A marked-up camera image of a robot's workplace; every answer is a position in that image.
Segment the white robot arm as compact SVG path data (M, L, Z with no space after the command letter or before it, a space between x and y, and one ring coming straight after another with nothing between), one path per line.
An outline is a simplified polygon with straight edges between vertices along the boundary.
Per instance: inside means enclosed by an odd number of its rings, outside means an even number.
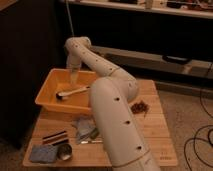
M161 171L129 107L139 92L137 80L90 47L88 37L68 38L67 67L74 73L84 62L99 75L89 102L113 171Z

